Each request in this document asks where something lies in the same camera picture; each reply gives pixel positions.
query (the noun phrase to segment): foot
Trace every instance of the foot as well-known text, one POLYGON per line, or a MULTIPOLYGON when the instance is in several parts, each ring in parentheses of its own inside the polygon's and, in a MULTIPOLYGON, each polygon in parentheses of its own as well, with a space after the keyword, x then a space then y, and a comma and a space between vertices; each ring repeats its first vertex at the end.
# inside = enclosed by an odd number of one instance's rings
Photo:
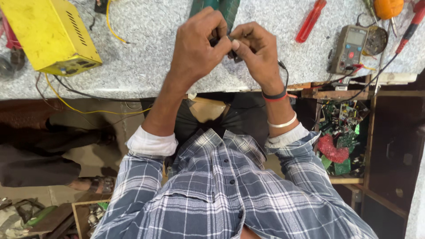
POLYGON ((67 186, 79 191, 110 194, 113 191, 113 180, 110 177, 80 177, 67 186))

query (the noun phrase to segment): hand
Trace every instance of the hand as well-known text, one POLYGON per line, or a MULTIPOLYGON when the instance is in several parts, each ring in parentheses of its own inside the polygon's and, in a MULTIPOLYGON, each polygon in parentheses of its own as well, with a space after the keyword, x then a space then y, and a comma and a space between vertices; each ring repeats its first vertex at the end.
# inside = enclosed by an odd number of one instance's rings
POLYGON ((232 49, 245 61, 264 93, 282 93, 284 85, 279 74, 276 37, 256 22, 237 26, 230 37, 235 39, 232 49))
POLYGON ((167 81, 178 90, 186 91, 199 79, 209 74, 232 49, 226 36, 227 23, 220 11, 204 8, 177 30, 174 55, 167 81), (220 39, 211 47, 209 37, 220 39))

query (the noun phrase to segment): wrist band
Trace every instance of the wrist band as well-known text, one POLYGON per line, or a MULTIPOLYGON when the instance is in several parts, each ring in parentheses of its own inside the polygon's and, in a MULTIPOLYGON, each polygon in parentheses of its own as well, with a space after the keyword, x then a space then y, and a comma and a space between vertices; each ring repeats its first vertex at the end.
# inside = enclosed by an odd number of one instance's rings
POLYGON ((288 95, 288 92, 286 91, 286 86, 285 86, 285 89, 280 94, 267 95, 267 94, 264 93, 264 91, 261 91, 261 94, 263 95, 263 98, 264 98, 265 101, 276 102, 276 101, 279 101, 279 100, 283 100, 288 95))
POLYGON ((286 127, 286 126, 288 126, 288 125, 292 124, 293 122, 295 122, 295 120, 297 119, 297 113, 296 113, 296 112, 294 112, 294 113, 295 113, 294 118, 292 118, 292 120, 290 120, 290 121, 289 121, 289 122, 287 122, 287 123, 284 123, 284 124, 281 124, 281 125, 274 125, 274 124, 270 123, 270 122, 267 120, 267 124, 269 124, 269 126, 270 126, 270 127, 273 127, 273 128, 283 128, 283 127, 286 127))
POLYGON ((285 94, 282 97, 279 97, 277 99, 270 99, 270 98, 267 98, 267 97, 280 96, 283 92, 280 93, 280 94, 278 94, 278 95, 275 95, 275 96, 264 95, 264 93, 262 93, 262 94, 263 94, 263 98, 264 98, 265 101, 267 101, 267 102, 276 102, 276 101, 279 101, 279 100, 283 100, 283 99, 286 98, 286 96, 288 96, 288 92, 286 92, 286 91, 284 91, 284 92, 285 92, 285 94))

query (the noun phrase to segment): red soldering iron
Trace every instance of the red soldering iron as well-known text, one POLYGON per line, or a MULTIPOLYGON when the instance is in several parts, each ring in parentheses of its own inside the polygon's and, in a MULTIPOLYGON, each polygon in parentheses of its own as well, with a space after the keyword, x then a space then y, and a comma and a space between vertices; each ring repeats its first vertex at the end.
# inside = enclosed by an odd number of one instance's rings
POLYGON ((404 33, 403 38, 400 41, 399 47, 397 48, 396 54, 400 54, 400 52, 403 50, 404 46, 407 44, 407 42, 413 36, 413 33, 415 33, 416 29, 418 28, 419 23, 421 23, 422 19, 424 18, 424 16, 425 16, 425 0, 420 0, 418 3, 416 3, 415 7, 413 8, 413 12, 415 13, 415 16, 413 17, 412 21, 410 22, 409 27, 407 28, 406 32, 404 33))

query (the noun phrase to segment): ventilation slot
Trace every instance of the ventilation slot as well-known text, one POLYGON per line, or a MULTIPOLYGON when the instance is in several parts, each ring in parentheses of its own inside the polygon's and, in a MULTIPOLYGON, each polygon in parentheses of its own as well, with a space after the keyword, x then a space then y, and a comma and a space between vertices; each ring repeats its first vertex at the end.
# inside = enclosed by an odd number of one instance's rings
POLYGON ((77 25, 76 21, 74 20, 74 16, 72 15, 72 13, 70 13, 68 11, 66 11, 66 13, 68 14, 69 20, 71 21, 72 26, 74 27, 74 30, 77 33, 79 40, 81 41, 81 44, 87 46, 84 38, 81 35, 81 32, 79 31, 78 25, 77 25))

